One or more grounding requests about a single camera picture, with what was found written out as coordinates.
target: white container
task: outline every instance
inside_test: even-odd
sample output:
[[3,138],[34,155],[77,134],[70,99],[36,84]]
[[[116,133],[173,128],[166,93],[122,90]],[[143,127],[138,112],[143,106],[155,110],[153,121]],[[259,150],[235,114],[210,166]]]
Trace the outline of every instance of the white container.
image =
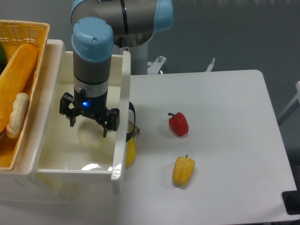
[[77,128],[59,114],[64,92],[73,93],[73,53],[60,40],[48,40],[41,70],[40,97],[29,137],[15,169],[0,172],[0,200],[61,202],[72,199],[78,182],[110,182],[115,195],[122,190],[130,90],[130,53],[113,55],[107,107],[120,110],[116,132],[103,138],[101,149],[86,149]]

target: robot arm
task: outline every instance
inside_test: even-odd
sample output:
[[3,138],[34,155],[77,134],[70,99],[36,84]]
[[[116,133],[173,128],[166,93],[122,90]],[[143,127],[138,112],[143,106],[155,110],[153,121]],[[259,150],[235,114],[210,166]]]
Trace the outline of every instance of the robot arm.
[[171,27],[172,0],[75,0],[72,6],[74,97],[65,93],[60,114],[70,126],[77,116],[94,119],[108,131],[119,126],[119,109],[106,99],[114,37],[155,32]]
[[72,26],[90,16],[106,21],[115,37],[157,32],[171,28],[173,5],[172,0],[75,0]]

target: gray wall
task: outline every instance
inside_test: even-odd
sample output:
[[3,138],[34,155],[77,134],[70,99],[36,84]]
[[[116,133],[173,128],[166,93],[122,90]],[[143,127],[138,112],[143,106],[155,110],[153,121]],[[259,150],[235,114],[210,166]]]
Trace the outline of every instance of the gray wall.
[[[262,71],[277,115],[296,94],[300,81],[299,0],[173,0],[169,31],[155,34],[149,60],[167,57],[166,73]],[[0,0],[0,19],[46,22],[49,38],[71,50],[72,0]],[[300,110],[281,126],[290,159],[300,164]]]

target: table surface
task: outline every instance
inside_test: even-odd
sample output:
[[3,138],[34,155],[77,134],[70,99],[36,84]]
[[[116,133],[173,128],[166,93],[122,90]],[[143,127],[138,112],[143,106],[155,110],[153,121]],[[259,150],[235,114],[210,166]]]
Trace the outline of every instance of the table surface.
[[[2,224],[201,224],[296,220],[281,193],[295,190],[263,75],[256,70],[131,76],[135,105],[134,164],[123,192],[79,184],[75,202],[1,202]],[[177,137],[168,113],[182,112],[189,133]],[[185,187],[175,187],[178,156],[195,160]]]

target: metal stand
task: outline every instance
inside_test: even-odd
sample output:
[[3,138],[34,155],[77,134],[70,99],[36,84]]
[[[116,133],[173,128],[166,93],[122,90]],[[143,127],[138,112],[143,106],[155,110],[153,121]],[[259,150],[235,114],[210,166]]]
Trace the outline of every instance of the metal stand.
[[154,62],[148,62],[148,74],[159,74],[166,59],[160,55]]
[[296,83],[296,88],[298,93],[290,100],[278,116],[278,126],[280,126],[300,105],[300,81]]

